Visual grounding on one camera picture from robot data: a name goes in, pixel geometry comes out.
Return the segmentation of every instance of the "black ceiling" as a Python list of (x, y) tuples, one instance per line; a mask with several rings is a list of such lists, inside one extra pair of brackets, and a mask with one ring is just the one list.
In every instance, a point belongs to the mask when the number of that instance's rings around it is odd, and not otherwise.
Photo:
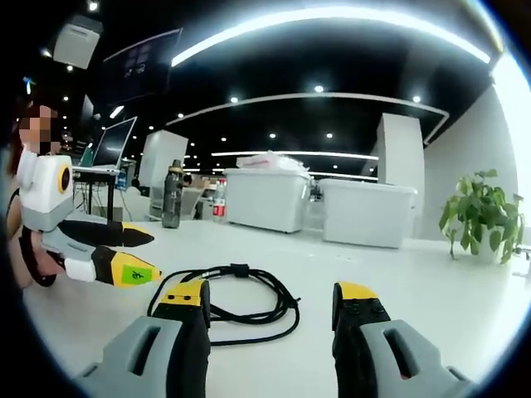
[[(495, 56), (495, 49), (480, 24), (460, 2), (387, 0), (371, 1), (370, 7), (406, 9), (470, 40)], [(196, 1), (176, 4), (172, 0), (123, 2), (102, 0), (91, 17), (104, 24), (89, 70), (68, 73), (62, 64), (40, 57), (28, 73), (46, 88), (46, 96), (62, 114), (72, 119), (69, 129), (76, 137), (75, 119), (83, 94), (97, 99), (104, 122), (112, 108), (102, 87), (102, 60), (138, 41), (183, 27), (176, 53), (211, 34), (251, 17), (269, 12), (310, 7), (323, 3), (232, 1), (213, 6)], [(165, 75), (160, 70), (151, 81), (156, 93), (125, 102), (124, 112), (113, 121), (138, 115), (139, 121), (126, 148), (138, 158), (149, 125), (165, 128), (178, 113), (225, 104), (231, 96), (241, 100), (270, 95), (313, 92), (322, 85), (327, 92), (359, 93), (411, 100), (445, 110), (450, 119), (442, 133), (490, 84), (490, 67), (471, 54), (441, 39), (413, 30), (350, 20), (292, 22), (251, 32), (214, 46)], [(68, 103), (61, 101), (69, 95)], [(441, 116), (405, 105), (361, 99), (284, 99), (230, 107), (184, 119), (167, 129), (190, 138), (189, 149), (206, 171), (234, 158), (212, 158), (210, 153), (250, 150), (305, 150), (370, 154), (376, 142), (376, 127), (382, 112), (418, 117), (426, 137)], [(325, 137), (332, 132), (334, 137)], [(276, 138), (269, 138), (275, 133)], [(304, 163), (318, 172), (359, 174), (363, 161), (337, 158), (306, 158)], [(187, 166), (194, 167), (193, 162)]]

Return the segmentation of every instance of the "computer monitor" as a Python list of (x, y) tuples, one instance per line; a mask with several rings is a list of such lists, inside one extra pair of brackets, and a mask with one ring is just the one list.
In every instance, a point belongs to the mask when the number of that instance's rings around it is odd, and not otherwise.
[(133, 130), (137, 117), (124, 120), (108, 127), (101, 137), (94, 154), (93, 167), (119, 168), (125, 144)]

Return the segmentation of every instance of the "led strip light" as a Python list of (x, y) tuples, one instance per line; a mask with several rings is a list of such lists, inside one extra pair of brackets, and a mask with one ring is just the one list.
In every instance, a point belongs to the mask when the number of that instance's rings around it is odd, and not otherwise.
[(276, 12), (236, 25), (235, 27), (217, 33), (206, 40), (200, 41), (195, 46), (178, 54), (172, 59), (172, 66), (177, 66), (188, 58), (191, 58), (212, 46), (248, 32), (257, 31), (266, 27), (274, 27), (289, 22), (330, 18), (384, 22), (390, 25), (427, 33), (447, 41), (454, 46), (458, 46), (460, 49), (470, 53), (485, 64), (490, 62), (490, 56), (462, 37), (438, 27), (437, 25), (433, 25), (432, 23), (422, 21), (421, 19), (411, 17), (401, 12), (383, 11), (363, 7), (314, 7), (288, 12)]
[[(279, 155), (292, 155), (292, 156), (329, 156), (331, 158), (351, 158), (351, 159), (363, 159), (363, 160), (378, 160), (378, 156), (373, 155), (358, 155), (356, 153), (336, 153), (336, 152), (308, 152), (308, 151), (271, 151)], [(252, 156), (261, 155), (267, 153), (267, 151), (246, 151), (246, 152), (219, 152), (213, 153), (213, 157), (223, 156)]]
[(182, 118), (176, 118), (174, 120), (170, 120), (166, 123), (166, 126), (170, 126), (175, 123), (183, 122), (190, 118), (195, 118), (201, 114), (207, 114), (209, 112), (214, 112), (216, 110), (231, 108), (232, 106), (242, 106), (242, 105), (248, 105), (248, 104), (258, 104), (260, 102), (267, 102), (267, 101), (278, 101), (278, 100), (297, 100), (297, 99), (303, 99), (303, 98), (317, 98), (317, 97), (323, 97), (323, 98), (343, 98), (347, 100), (368, 100), (368, 101), (377, 101), (377, 102), (385, 102), (388, 104), (399, 104), (399, 105), (405, 105), (405, 106), (411, 106), (412, 108), (422, 109), (426, 110), (428, 112), (432, 112), (434, 114), (439, 114), (441, 116), (441, 120), (439, 120), (439, 123), (433, 128), (433, 130), (428, 134), (428, 138), (424, 140), (424, 143), (427, 145), (429, 143), (429, 139), (433, 137), (437, 131), (441, 129), (441, 127), (446, 123), (446, 121), (450, 118), (450, 114), (446, 112), (445, 110), (434, 108), (430, 105), (425, 104), (417, 104), (413, 101), (408, 101), (405, 99), (398, 99), (393, 97), (383, 97), (381, 95), (371, 95), (371, 94), (359, 94), (359, 93), (292, 93), (292, 94), (280, 94), (280, 95), (269, 95), (266, 97), (256, 97), (251, 99), (244, 99), (240, 100), (236, 103), (229, 102), (227, 104), (221, 104), (212, 106), (210, 108), (205, 108), (198, 110), (197, 112), (194, 112), (192, 114), (187, 114), (186, 116)]
[(308, 174), (310, 176), (342, 177), (342, 178), (352, 178), (352, 179), (358, 179), (358, 180), (378, 181), (378, 177), (355, 176), (353, 174), (339, 174), (336, 172), (308, 172)]

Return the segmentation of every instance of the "black cable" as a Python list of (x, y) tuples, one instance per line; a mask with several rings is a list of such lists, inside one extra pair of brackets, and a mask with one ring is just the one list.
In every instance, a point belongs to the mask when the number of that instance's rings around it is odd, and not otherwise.
[(127, 208), (127, 204), (125, 203), (124, 193), (120, 189), (118, 190), (118, 192), (119, 192), (119, 195), (122, 197), (122, 202), (124, 203), (125, 210), (127, 211), (127, 214), (129, 214), (129, 221), (133, 222), (133, 216), (131, 216), (131, 212), (129, 211), (129, 209)]
[(289, 309), (294, 309), (295, 320), (293, 324), (284, 332), (278, 333), (269, 337), (247, 338), (243, 340), (227, 340), (222, 342), (211, 342), (213, 346), (235, 346), (240, 344), (257, 344), (259, 342), (272, 342), (279, 338), (286, 337), (292, 333), (297, 326), (299, 326), (300, 312), (299, 301), (300, 298), (293, 298), (290, 291), (272, 274), (263, 269), (250, 269), (247, 264), (231, 264), (218, 267), (212, 267), (210, 269), (187, 269), (184, 271), (173, 272), (168, 275), (157, 288), (155, 295), (149, 302), (147, 315), (150, 317), (153, 312), (153, 307), (157, 303), (158, 296), (163, 291), (164, 285), (173, 277), (181, 274), (187, 274), (181, 279), (181, 282), (189, 282), (195, 278), (211, 279), (219, 278), (224, 275), (234, 275), (237, 278), (254, 278), (259, 282), (262, 282), (273, 290), (277, 296), (276, 306), (271, 311), (264, 313), (251, 313), (248, 315), (236, 315), (229, 313), (228, 311), (219, 308), (212, 303), (210, 304), (212, 322), (235, 322), (243, 323), (245, 325), (265, 325), (267, 323), (273, 323), (284, 317)]

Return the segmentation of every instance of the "white pillar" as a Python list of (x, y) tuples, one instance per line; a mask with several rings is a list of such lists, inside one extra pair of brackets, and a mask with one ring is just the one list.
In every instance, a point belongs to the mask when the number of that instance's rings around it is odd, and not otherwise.
[(378, 183), (417, 190), (411, 236), (418, 236), (424, 208), (424, 147), (418, 119), (383, 114), (378, 126)]

